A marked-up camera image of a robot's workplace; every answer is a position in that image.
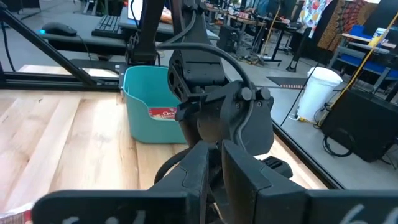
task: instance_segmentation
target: colorful poster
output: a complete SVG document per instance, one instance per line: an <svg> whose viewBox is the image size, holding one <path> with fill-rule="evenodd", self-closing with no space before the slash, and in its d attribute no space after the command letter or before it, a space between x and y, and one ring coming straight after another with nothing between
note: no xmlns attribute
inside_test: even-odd
<svg viewBox="0 0 398 224"><path fill-rule="evenodd" d="M317 28L322 12L326 9L329 3L331 3L331 1L332 0L305 0L298 21L304 24L304 29L312 27L310 38L312 38L312 35Z"/></svg>
<svg viewBox="0 0 398 224"><path fill-rule="evenodd" d="M326 49L329 46L327 50L335 51L341 40L337 34L349 34L354 25L362 26L376 8L377 4L371 4L369 0L338 0L318 47Z"/></svg>

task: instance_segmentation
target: wooden table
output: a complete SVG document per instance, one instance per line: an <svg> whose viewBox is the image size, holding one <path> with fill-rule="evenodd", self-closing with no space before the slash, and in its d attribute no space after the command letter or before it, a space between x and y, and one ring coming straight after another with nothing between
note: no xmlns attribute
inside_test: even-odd
<svg viewBox="0 0 398 224"><path fill-rule="evenodd" d="M21 71L67 74L36 65ZM0 212L61 189L148 189L158 168L186 148L135 141L118 93L24 90L0 90L0 145ZM268 155L290 164L294 182L325 188L276 136Z"/></svg>
<svg viewBox="0 0 398 224"><path fill-rule="evenodd" d="M247 24L249 24L249 25L255 25L255 24L257 24L257 21L255 21L255 20L253 20L253 19L244 19L244 18L242 18L242 17L234 16L234 15L231 15L231 14L228 14L227 16L228 16L228 18L230 18L230 19L236 19L238 22L242 22L242 23L243 23L243 26L246 26Z"/></svg>
<svg viewBox="0 0 398 224"><path fill-rule="evenodd" d="M214 7L206 7L207 11L209 12L217 12L217 13L222 13L222 14L227 14L228 10L226 9L220 9L220 8L214 8Z"/></svg>
<svg viewBox="0 0 398 224"><path fill-rule="evenodd" d="M362 41L365 41L365 42L368 42L368 43L371 41L371 39L364 38L364 37L358 37L356 35L351 35L351 34L342 34L342 36L343 37L352 38L352 39L356 39L356 40L362 40ZM397 47L396 44L392 44L392 43L388 43L388 42L387 43L382 43L381 45L384 46L384 47L392 48L392 49Z"/></svg>

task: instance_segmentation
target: trash can lid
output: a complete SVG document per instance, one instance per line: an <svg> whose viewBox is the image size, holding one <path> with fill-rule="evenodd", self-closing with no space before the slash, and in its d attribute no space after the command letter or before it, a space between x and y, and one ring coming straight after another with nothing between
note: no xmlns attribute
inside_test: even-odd
<svg viewBox="0 0 398 224"><path fill-rule="evenodd" d="M307 76L310 76L314 68L311 68ZM321 68L317 67L315 71L313 72L311 78L317 78L322 81L330 82L331 84L334 85L339 85L343 80L341 77L334 71L327 69L327 68Z"/></svg>

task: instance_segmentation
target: red label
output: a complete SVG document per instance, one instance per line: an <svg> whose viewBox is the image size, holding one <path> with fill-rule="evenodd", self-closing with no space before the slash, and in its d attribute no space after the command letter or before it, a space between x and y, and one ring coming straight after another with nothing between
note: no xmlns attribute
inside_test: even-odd
<svg viewBox="0 0 398 224"><path fill-rule="evenodd" d="M176 108L149 108L149 115L155 119L174 120Z"/></svg>

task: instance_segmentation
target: teal bin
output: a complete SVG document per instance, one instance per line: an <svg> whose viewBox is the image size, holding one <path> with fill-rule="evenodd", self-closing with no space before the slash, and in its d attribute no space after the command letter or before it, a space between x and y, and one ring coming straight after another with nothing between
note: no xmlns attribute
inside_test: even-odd
<svg viewBox="0 0 398 224"><path fill-rule="evenodd" d="M123 91L131 136L144 143L186 143L174 120L179 100L167 85L166 67L134 66L126 70Z"/></svg>

